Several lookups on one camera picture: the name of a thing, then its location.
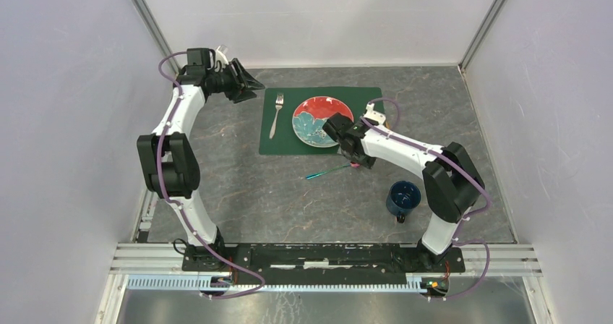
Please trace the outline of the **silver metal fork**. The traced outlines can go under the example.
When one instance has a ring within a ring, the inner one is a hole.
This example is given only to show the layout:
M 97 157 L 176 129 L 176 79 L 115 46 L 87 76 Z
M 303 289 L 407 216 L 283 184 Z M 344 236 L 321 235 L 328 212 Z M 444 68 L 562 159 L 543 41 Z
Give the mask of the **silver metal fork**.
M 283 108 L 284 96 L 283 93 L 278 93 L 275 99 L 275 115 L 273 118 L 273 122 L 269 132 L 269 139 L 273 139 L 276 133 L 277 123 L 278 123 L 278 114 L 280 110 Z

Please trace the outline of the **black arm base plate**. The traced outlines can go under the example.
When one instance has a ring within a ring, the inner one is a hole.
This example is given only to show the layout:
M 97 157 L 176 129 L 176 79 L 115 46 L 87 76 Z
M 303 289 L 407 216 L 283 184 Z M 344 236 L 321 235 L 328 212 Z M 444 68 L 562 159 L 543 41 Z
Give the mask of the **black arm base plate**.
M 459 248 L 431 256 L 415 245 L 391 243 L 239 243 L 221 247 L 216 258 L 205 247 L 183 244 L 185 272 L 217 273 L 236 286 L 401 285 L 408 273 L 431 277 L 466 270 Z

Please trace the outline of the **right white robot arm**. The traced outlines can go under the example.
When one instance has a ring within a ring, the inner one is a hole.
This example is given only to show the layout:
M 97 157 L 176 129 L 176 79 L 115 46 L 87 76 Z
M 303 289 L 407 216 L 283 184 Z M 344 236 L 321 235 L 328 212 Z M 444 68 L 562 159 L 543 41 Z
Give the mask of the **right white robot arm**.
M 487 205 L 491 203 L 473 161 L 456 142 L 430 145 L 365 116 L 351 121 L 339 113 L 331 116 L 322 129 L 339 144 L 349 161 L 371 168 L 377 159 L 384 160 L 423 181 L 432 217 L 418 242 L 417 260 L 427 272 L 435 272 L 446 263 L 456 233 L 476 201 L 482 197 Z

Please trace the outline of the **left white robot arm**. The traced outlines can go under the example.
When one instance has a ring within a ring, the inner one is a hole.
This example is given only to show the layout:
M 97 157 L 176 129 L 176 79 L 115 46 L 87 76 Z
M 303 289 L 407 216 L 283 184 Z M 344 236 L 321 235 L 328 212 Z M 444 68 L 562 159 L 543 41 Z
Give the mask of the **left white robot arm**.
M 224 94 L 240 103 L 255 98 L 265 86 L 238 59 L 229 60 L 226 48 L 189 48 L 187 63 L 170 81 L 172 96 L 158 126 L 137 139 L 137 152 L 146 187 L 174 210 L 187 239 L 182 251 L 184 269 L 219 271 L 229 260 L 219 228 L 199 194 L 200 166 L 189 142 L 195 119 L 208 98 Z

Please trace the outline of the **green rectangular placemat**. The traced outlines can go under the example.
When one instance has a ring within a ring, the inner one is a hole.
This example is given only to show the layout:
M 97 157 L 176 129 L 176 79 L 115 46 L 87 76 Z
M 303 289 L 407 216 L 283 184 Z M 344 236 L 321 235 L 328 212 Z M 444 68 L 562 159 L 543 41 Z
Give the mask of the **green rectangular placemat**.
M 276 133 L 269 139 L 269 132 L 275 115 L 275 99 L 283 93 L 283 108 L 278 114 Z M 331 155 L 336 154 L 338 145 L 331 148 L 314 148 L 301 142 L 294 134 L 292 116 L 296 107 L 308 98 L 329 96 L 344 102 L 360 117 L 366 104 L 382 97 L 382 90 L 376 87 L 318 87 L 318 88 L 268 88 L 264 93 L 262 127 L 259 153 L 261 155 Z

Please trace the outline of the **red teal floral plate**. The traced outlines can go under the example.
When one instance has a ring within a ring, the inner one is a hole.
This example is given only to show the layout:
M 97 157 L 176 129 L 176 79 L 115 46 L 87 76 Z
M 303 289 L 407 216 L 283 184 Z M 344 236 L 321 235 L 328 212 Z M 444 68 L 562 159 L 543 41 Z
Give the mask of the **red teal floral plate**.
M 300 103 L 292 116 L 292 128 L 298 139 L 314 148 L 331 148 L 337 145 L 323 130 L 327 119 L 340 113 L 354 120 L 353 112 L 341 100 L 329 96 L 315 96 Z

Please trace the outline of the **iridescent rainbow metal spoon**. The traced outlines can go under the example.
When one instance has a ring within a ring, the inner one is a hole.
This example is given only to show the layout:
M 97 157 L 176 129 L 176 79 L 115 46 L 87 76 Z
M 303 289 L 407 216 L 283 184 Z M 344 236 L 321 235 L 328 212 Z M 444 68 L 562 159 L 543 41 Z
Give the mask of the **iridescent rainbow metal spoon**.
M 304 178 L 306 180 L 315 179 L 317 177 L 324 176 L 326 174 L 329 174 L 329 173 L 332 173 L 334 171 L 338 171 L 338 170 L 341 170 L 341 169 L 345 169 L 345 168 L 356 169 L 358 167 L 360 167 L 359 164 L 350 162 L 350 163 L 346 163 L 346 164 L 343 164 L 343 165 L 340 165 L 340 166 L 336 166 L 336 167 L 328 169 L 328 170 L 324 170 L 324 171 L 317 172 L 317 173 L 314 173 L 314 174 L 309 174 L 309 175 L 305 176 Z

